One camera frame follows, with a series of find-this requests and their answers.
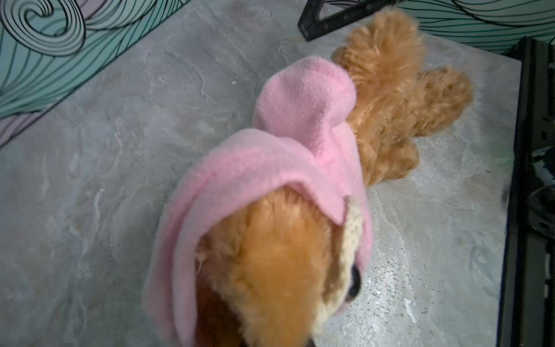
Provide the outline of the brown teddy bear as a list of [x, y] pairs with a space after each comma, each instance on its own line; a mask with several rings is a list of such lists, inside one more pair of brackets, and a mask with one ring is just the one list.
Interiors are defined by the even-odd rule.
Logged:
[[[348, 116], [365, 186], [418, 166], [413, 139], [449, 127], [473, 99], [468, 75], [424, 70], [416, 20], [387, 7], [354, 30], [333, 59], [354, 81]], [[217, 222], [197, 246], [198, 346], [312, 346], [338, 305], [360, 293], [354, 236], [290, 187]]]

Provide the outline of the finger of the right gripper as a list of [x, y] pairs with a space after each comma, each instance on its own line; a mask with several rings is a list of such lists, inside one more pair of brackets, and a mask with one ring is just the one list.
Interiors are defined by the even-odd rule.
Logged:
[[306, 2], [297, 26], [307, 42], [326, 36], [327, 34], [345, 26], [370, 17], [385, 7], [395, 6], [399, 3], [399, 1], [361, 1], [335, 14], [331, 14], [330, 16], [320, 17], [320, 13], [325, 3], [325, 0], [309, 0]]

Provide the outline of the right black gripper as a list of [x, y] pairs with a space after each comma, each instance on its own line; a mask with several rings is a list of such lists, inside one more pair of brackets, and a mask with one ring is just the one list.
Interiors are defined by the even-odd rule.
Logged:
[[522, 38], [498, 346], [554, 345], [554, 47]]

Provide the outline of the pink teddy hoodie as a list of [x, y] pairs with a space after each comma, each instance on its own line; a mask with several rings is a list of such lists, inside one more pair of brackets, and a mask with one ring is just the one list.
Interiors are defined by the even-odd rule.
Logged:
[[252, 126], [188, 171], [160, 219], [143, 304], [158, 336], [195, 345], [195, 250], [209, 229], [282, 187], [302, 194], [348, 233], [342, 271], [367, 269], [373, 228], [360, 158], [347, 123], [356, 89], [335, 63], [309, 56], [271, 77]]

